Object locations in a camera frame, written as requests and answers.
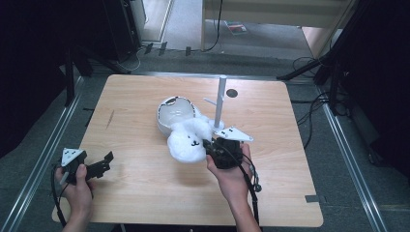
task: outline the white controller part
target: white controller part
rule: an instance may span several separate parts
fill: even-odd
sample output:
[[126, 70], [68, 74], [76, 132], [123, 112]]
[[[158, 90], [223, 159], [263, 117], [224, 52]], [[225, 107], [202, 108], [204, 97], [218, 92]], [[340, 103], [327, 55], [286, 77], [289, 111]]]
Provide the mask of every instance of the white controller part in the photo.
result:
[[84, 150], [81, 150], [81, 149], [65, 148], [63, 150], [63, 157], [61, 158], [61, 165], [66, 166], [71, 161], [73, 161], [75, 158], [77, 158], [79, 155], [81, 155], [83, 152]]
[[[84, 150], [81, 149], [68, 149], [65, 148], [63, 150], [63, 157], [61, 158], [61, 166], [67, 166], [71, 161], [73, 161], [75, 158], [77, 158], [79, 155], [81, 155], [84, 152]], [[69, 172], [66, 171], [63, 175], [63, 178], [61, 178], [60, 185], [63, 185], [67, 178], [69, 177]]]
[[242, 131], [234, 127], [230, 127], [225, 130], [219, 130], [215, 132], [215, 134], [224, 139], [228, 139], [228, 140], [238, 140], [238, 141], [247, 141], [247, 142], [253, 141], [253, 137], [243, 133]]

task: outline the metal frame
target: metal frame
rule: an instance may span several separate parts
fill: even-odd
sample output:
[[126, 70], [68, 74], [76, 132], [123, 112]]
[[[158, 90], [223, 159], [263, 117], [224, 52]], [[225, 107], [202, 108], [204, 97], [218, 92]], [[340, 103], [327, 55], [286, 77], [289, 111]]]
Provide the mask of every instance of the metal frame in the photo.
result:
[[[318, 88], [318, 92], [321, 94], [324, 93], [321, 88]], [[343, 155], [343, 159], [346, 163], [350, 177], [352, 178], [356, 191], [358, 192], [359, 197], [362, 201], [363, 207], [367, 214], [367, 218], [370, 222], [371, 227], [373, 228], [373, 231], [388, 231], [384, 219], [380, 214], [377, 203], [374, 200], [373, 195], [371, 194], [371, 191], [366, 183], [365, 177], [363, 176], [362, 171], [356, 162], [355, 156], [350, 149], [350, 145], [347, 141], [346, 136], [344, 135], [338, 118], [334, 116], [331, 108], [327, 104], [324, 104], [323, 107], [326, 117], [335, 135], [338, 147], [341, 150], [341, 154]]]
[[31, 171], [30, 176], [28, 177], [24, 187], [21, 189], [18, 194], [17, 200], [10, 211], [9, 216], [7, 217], [1, 231], [17, 231], [18, 226], [21, 223], [21, 220], [24, 217], [25, 212], [30, 206], [31, 200], [36, 193], [36, 190], [43, 178], [44, 173], [46, 172], [50, 161], [53, 157], [55, 149], [59, 144], [61, 137], [66, 130], [67, 124], [73, 116], [73, 112], [76, 109], [76, 106], [79, 102], [79, 99], [82, 94], [84, 80], [82, 77], [76, 82], [75, 91], [77, 95], [74, 97], [73, 102], [65, 107], [60, 119], [57, 122], [51, 136], [49, 137], [47, 143], [44, 146], [42, 153], [39, 156], [39, 159]]

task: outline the electrical wire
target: electrical wire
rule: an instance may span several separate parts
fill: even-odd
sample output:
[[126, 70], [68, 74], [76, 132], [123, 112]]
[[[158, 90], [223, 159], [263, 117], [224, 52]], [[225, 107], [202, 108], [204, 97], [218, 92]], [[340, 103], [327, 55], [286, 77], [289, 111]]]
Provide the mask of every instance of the electrical wire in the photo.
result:
[[56, 170], [57, 170], [57, 165], [54, 165], [53, 168], [52, 168], [52, 170], [51, 170], [51, 191], [52, 191], [52, 195], [53, 195], [53, 200], [54, 200], [55, 208], [57, 209], [57, 217], [60, 219], [60, 222], [61, 222], [61, 224], [63, 225], [63, 227], [65, 227], [66, 224], [67, 224], [67, 222], [66, 222], [66, 220], [64, 219], [63, 212], [61, 211], [61, 208], [60, 208], [60, 199], [61, 199], [61, 196], [62, 196], [64, 190], [66, 189], [66, 187], [67, 187], [68, 185], [66, 185], [66, 186], [64, 187], [64, 189], [63, 189], [63, 190], [61, 191], [61, 193], [60, 193], [60, 197], [57, 198], [57, 191], [56, 191], [56, 189], [55, 189], [55, 180], [54, 180], [54, 175], [55, 175], [55, 171], [56, 171]]
[[258, 184], [259, 178], [257, 177], [257, 172], [256, 172], [256, 166], [253, 164], [252, 160], [245, 154], [242, 154], [250, 163], [249, 166], [252, 166], [252, 174], [253, 174], [253, 187], [255, 188], [255, 185]]
[[[304, 149], [306, 149], [306, 148], [308, 147], [308, 144], [310, 143], [311, 138], [312, 138], [312, 134], [313, 134], [313, 123], [312, 123], [312, 119], [311, 119], [311, 118], [312, 118], [312, 114], [313, 114], [313, 112], [315, 112], [316, 110], [318, 110], [319, 108], [321, 108], [321, 107], [323, 106], [323, 104], [330, 102], [330, 99], [327, 98], [327, 95], [328, 95], [329, 93], [330, 93], [330, 92], [322, 93], [322, 94], [318, 95], [313, 101], [295, 101], [295, 100], [292, 100], [292, 101], [291, 101], [292, 103], [309, 103], [309, 104], [310, 104], [308, 113], [306, 113], [304, 116], [302, 116], [302, 117], [297, 121], [298, 126], [300, 126], [300, 125], [304, 124], [306, 121], [308, 121], [308, 129], [309, 129], [309, 132], [308, 132], [307, 141], [306, 141], [306, 143], [305, 143], [305, 145], [304, 145]], [[348, 114], [349, 111], [348, 111], [348, 107], [346, 106], [346, 103], [345, 103], [344, 101], [336, 100], [336, 105], [338, 105], [338, 104], [342, 104], [342, 105], [346, 108], [346, 112], [343, 113], [343, 114], [340, 114], [340, 113], [335, 109], [335, 112], [337, 113], [337, 116], [348, 116], [348, 115], [349, 115], [349, 114]]]
[[132, 69], [126, 68], [126, 67], [124, 67], [123, 65], [121, 65], [121, 63], [119, 63], [118, 61], [117, 61], [117, 65], [120, 66], [121, 68], [123, 68], [123, 69], [126, 70], [126, 71], [135, 71], [135, 70], [137, 70], [137, 69], [139, 68], [139, 66], [141, 66], [141, 60], [138, 58], [138, 52], [140, 52], [141, 50], [143, 50], [143, 48], [139, 48], [139, 49], [136, 51], [136, 53], [135, 53], [135, 57], [136, 57], [136, 59], [137, 59], [137, 61], [138, 61], [138, 65], [137, 65], [135, 68], [132, 68]]
[[[297, 69], [296, 69], [296, 67], [295, 67], [295, 65], [296, 65], [296, 62], [298, 62], [298, 61], [300, 61], [300, 60], [302, 60], [302, 59], [308, 59], [308, 64], [309, 63], [311, 63], [311, 62], [313, 62], [315, 59], [313, 59], [313, 58], [311, 58], [311, 57], [308, 57], [308, 56], [303, 56], [303, 57], [299, 57], [298, 59], [296, 59], [296, 60], [294, 60], [293, 61], [293, 63], [292, 63], [292, 67], [293, 67], [293, 70], [294, 71], [296, 71]], [[302, 76], [304, 76], [304, 77], [314, 77], [315, 75], [316, 75], [316, 73], [314, 73], [314, 72], [312, 72], [311, 70], [308, 70], [310, 73], [312, 73], [313, 75], [306, 75], [306, 74], [301, 74]]]
[[[191, 50], [190, 52], [197, 52], [197, 51], [199, 51], [199, 52], [208, 52], [208, 51], [214, 49], [214, 47], [218, 44], [218, 41], [220, 40], [220, 16], [221, 16], [221, 14], [222, 14], [222, 4], [223, 4], [223, 0], [220, 0], [220, 12], [219, 12], [219, 15], [218, 15], [218, 25], [217, 25], [217, 27], [216, 27], [216, 30], [217, 30], [217, 39], [215, 40], [214, 44], [213, 44], [211, 47], [206, 48], [206, 49], [204, 49], [204, 50], [202, 50], [202, 49], [193, 49], [193, 50]], [[161, 49], [161, 48], [158, 48], [158, 47], [153, 47], [153, 49], [154, 49], [154, 50], [166, 50], [166, 51], [186, 52], [185, 50], [181, 50], [181, 49], [168, 49], [168, 48], [166, 48], [166, 49]]]

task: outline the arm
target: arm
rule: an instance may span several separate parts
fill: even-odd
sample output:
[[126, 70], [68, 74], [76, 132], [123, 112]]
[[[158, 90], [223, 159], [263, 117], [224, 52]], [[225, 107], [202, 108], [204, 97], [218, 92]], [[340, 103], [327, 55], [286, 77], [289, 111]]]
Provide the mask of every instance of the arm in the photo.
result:
[[[250, 158], [248, 144], [241, 144], [244, 155]], [[235, 167], [228, 170], [217, 169], [211, 156], [207, 156], [208, 169], [217, 177], [220, 184], [220, 191], [227, 200], [233, 217], [235, 218], [238, 232], [260, 231], [259, 225], [253, 217], [248, 204], [248, 186], [244, 179], [244, 174]], [[249, 165], [242, 162], [242, 166], [251, 177]]]
[[[85, 181], [87, 175], [87, 168], [84, 164], [81, 164], [76, 171], [76, 185], [68, 185], [64, 190], [64, 193], [69, 201], [71, 208], [70, 219], [67, 225], [63, 228], [63, 231], [86, 231], [87, 225], [93, 214], [93, 198], [91, 190]], [[62, 168], [58, 168], [55, 172], [55, 178], [60, 181], [63, 177]]]

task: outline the white stuffed toy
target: white stuffed toy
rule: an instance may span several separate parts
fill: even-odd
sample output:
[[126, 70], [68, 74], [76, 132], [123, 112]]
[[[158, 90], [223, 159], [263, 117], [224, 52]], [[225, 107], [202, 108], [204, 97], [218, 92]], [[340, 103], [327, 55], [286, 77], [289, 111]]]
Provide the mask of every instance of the white stuffed toy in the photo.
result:
[[180, 162], [192, 163], [206, 159], [203, 139], [211, 141], [213, 131], [203, 118], [191, 118], [171, 126], [168, 148], [171, 156]]

